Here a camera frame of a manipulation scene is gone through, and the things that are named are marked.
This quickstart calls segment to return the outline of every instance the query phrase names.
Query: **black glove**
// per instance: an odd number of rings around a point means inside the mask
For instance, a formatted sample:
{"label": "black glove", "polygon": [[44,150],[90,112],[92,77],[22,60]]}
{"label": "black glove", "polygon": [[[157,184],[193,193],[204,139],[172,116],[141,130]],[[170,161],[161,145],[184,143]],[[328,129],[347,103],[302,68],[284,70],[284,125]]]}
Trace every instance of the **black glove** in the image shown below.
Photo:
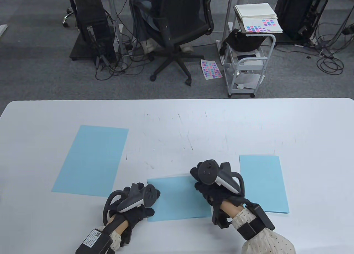
{"label": "black glove", "polygon": [[191,175],[193,178],[198,181],[194,187],[197,191],[202,193],[203,197],[207,200],[207,202],[213,206],[214,211],[220,209],[220,205],[224,200],[233,200],[232,197],[235,197],[235,194],[229,191],[224,186],[219,186],[218,184],[214,183],[212,185],[204,184],[200,181],[198,177],[198,169],[202,162],[199,162],[197,167],[193,167],[191,169]]}
{"label": "black glove", "polygon": [[224,211],[220,210],[220,206],[223,201],[228,200],[235,206],[240,206],[244,202],[244,194],[240,193],[235,195],[235,193],[229,191],[224,186],[219,186],[216,183],[207,185],[201,182],[198,176],[198,170],[202,162],[199,162],[197,167],[191,169],[191,175],[198,181],[194,187],[197,191],[202,193],[203,197],[207,202],[213,206],[213,216],[212,222],[218,225],[220,228],[229,227],[230,223],[227,219],[230,217]]}
{"label": "black glove", "polygon": [[[137,183],[137,184],[139,186],[139,190],[144,188],[143,183]],[[130,191],[130,187],[125,187],[123,191],[128,194]],[[160,191],[157,190],[157,197],[160,197],[160,194],[161,194]],[[112,203],[110,205],[109,214],[110,214],[110,218],[115,214],[124,216],[124,218],[129,223],[130,229],[133,229],[136,226],[136,224],[141,220],[143,220],[144,218],[151,217],[155,214],[154,209],[145,208],[145,206],[143,205],[140,205],[139,207],[134,207],[133,209],[130,209],[129,211],[126,211],[124,213],[117,212],[116,211],[117,206],[125,199],[126,199],[125,196],[121,196],[119,200]]]}
{"label": "black glove", "polygon": [[[137,183],[139,190],[143,189],[144,184],[143,183]],[[119,213],[117,212],[117,206],[124,201],[129,194],[130,187],[125,187],[122,191],[114,191],[108,198],[105,208],[103,210],[103,224],[107,225],[107,214],[109,214],[110,218],[114,215],[119,219],[119,216],[123,217],[125,220],[128,221],[129,226],[124,232],[121,234],[121,242],[120,246],[123,247],[124,244],[129,244],[132,230],[136,226],[138,222],[143,220],[144,218],[151,217],[155,214],[154,209],[152,208],[146,208],[143,205],[140,205],[139,207],[134,207],[124,213]],[[157,197],[160,197],[160,191],[157,190]],[[115,196],[119,196],[120,199],[115,201],[114,203],[110,204],[111,201],[114,199]]]}

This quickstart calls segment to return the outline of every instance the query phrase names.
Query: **white cart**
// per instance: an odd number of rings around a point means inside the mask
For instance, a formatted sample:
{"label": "white cart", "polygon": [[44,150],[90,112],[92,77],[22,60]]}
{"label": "white cart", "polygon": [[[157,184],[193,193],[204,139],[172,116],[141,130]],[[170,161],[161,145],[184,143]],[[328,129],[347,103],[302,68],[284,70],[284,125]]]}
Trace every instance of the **white cart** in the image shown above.
{"label": "white cart", "polygon": [[[267,53],[263,51],[262,46],[252,52],[240,53],[234,51],[227,44],[223,70],[228,97],[230,98],[233,94],[247,94],[254,98],[260,83],[263,81],[276,39],[273,34],[247,33],[238,15],[236,15],[236,20],[240,25],[242,33],[246,34],[247,37],[263,36],[269,37],[272,41],[270,50]],[[244,57],[238,60],[238,56],[246,55],[251,55],[252,57]]]}

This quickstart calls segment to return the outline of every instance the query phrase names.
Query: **white sleeve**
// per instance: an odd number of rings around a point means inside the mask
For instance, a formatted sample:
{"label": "white sleeve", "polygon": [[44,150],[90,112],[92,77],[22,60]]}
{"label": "white sleeve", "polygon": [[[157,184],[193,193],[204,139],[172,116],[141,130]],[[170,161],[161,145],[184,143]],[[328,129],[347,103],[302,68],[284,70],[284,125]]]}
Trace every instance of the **white sleeve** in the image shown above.
{"label": "white sleeve", "polygon": [[[246,222],[251,222],[255,217],[248,209],[243,209],[234,217],[232,225],[238,229]],[[296,254],[296,252],[289,240],[268,228],[264,228],[244,243],[241,254]]]}
{"label": "white sleeve", "polygon": [[[105,228],[105,226],[100,226],[98,228],[98,230],[102,231],[104,228]],[[110,248],[113,249],[114,251],[117,251],[120,247],[120,241],[121,241],[122,237],[116,231],[111,232],[110,237],[113,241]]]}

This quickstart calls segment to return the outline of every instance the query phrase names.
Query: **blue paper sheet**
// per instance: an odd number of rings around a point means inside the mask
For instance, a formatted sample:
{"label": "blue paper sheet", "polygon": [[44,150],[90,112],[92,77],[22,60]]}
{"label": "blue paper sheet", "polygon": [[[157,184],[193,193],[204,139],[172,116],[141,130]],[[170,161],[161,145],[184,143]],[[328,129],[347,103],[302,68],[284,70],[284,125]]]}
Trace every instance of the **blue paper sheet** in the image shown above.
{"label": "blue paper sheet", "polygon": [[247,199],[264,211],[289,213],[278,156],[240,155],[240,167]]}
{"label": "blue paper sheet", "polygon": [[82,125],[52,191],[108,197],[128,131]]}
{"label": "blue paper sheet", "polygon": [[194,188],[196,180],[192,176],[148,179],[161,191],[155,202],[155,215],[150,222],[210,217],[211,208],[202,194]]}

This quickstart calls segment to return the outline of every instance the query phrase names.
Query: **label sticker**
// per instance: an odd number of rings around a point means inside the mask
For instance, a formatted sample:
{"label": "label sticker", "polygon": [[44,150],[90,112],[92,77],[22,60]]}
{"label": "label sticker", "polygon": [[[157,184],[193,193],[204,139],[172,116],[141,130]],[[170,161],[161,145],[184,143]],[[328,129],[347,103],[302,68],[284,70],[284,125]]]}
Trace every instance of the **label sticker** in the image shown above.
{"label": "label sticker", "polygon": [[101,234],[102,233],[100,231],[93,229],[91,233],[86,237],[84,241],[84,245],[92,248],[92,246],[95,244],[95,242],[97,241],[97,239],[100,237]]}

